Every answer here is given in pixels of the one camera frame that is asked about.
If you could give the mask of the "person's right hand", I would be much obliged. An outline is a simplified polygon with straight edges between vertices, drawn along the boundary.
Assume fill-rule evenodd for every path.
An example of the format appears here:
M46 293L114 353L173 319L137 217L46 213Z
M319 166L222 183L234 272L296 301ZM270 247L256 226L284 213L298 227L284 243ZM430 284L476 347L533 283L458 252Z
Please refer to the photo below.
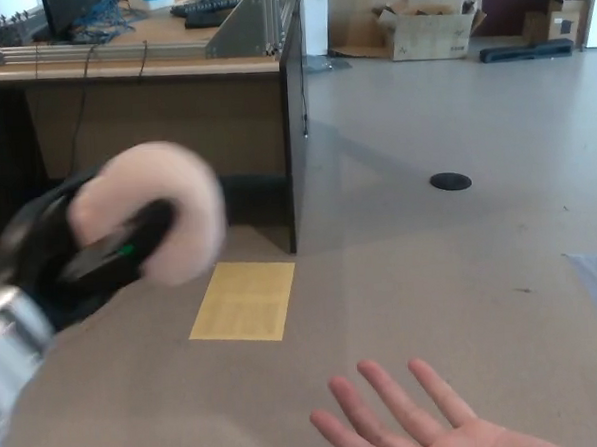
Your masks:
M380 364L370 360L360 361L357 371L408 435L389 431L354 385L341 376L332 378L328 388L350 425L345 426L326 410L311 412L312 425L332 447L559 447L481 418L424 360L411 360L408 370L446 418L447 426L416 404Z

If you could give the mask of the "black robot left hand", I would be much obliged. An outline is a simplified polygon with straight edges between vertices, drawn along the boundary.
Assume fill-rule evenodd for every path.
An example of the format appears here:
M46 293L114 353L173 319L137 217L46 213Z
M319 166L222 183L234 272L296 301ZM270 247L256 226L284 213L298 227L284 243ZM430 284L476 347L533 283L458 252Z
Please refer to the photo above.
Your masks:
M165 240L178 211L168 199L150 199L101 241L80 246L68 210L94 168L64 180L24 205L0 238L0 283L22 289L54 331L98 311L139 280L142 264Z

